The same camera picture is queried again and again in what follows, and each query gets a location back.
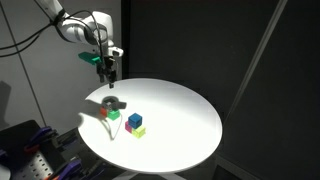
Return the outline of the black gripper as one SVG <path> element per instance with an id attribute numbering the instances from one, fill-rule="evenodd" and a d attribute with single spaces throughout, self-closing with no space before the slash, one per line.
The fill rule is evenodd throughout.
<path id="1" fill-rule="evenodd" d="M 115 60 L 112 57 L 99 57 L 96 63 L 97 66 L 97 74 L 99 75 L 100 83 L 105 82 L 105 77 L 109 78 L 109 88 L 114 88 L 114 78 L 117 73 L 113 68 Z"/>

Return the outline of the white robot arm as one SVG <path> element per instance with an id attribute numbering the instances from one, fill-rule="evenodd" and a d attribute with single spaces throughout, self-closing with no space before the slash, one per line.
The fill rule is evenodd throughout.
<path id="1" fill-rule="evenodd" d="M 72 43 L 83 43 L 97 47 L 97 51 L 82 52 L 78 57 L 96 66 L 100 82 L 108 82 L 113 88 L 117 80 L 117 70 L 113 68 L 114 58 L 124 51 L 114 45 L 113 21 L 110 15 L 88 10 L 80 10 L 69 15 L 59 0 L 34 0 L 50 19 L 62 39 Z"/>

